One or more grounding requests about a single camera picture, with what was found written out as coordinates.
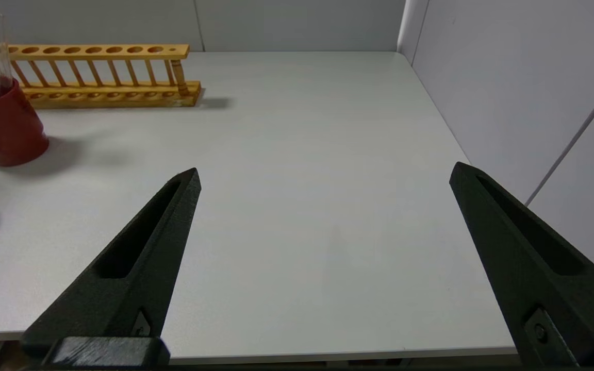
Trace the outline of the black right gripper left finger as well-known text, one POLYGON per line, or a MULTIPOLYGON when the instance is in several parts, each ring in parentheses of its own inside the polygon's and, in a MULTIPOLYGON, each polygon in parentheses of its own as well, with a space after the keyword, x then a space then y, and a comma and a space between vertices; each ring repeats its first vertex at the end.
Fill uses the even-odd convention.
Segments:
POLYGON ((169 179, 24 331, 24 352, 43 357, 69 336, 134 336, 138 321, 160 335, 200 192, 194 167, 169 179))

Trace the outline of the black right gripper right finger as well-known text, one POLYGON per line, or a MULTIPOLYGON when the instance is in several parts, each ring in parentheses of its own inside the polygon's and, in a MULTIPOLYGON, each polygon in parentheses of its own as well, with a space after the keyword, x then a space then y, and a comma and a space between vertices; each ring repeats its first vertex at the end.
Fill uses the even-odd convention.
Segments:
POLYGON ((449 183, 522 364, 594 368, 594 263, 477 167, 449 183))

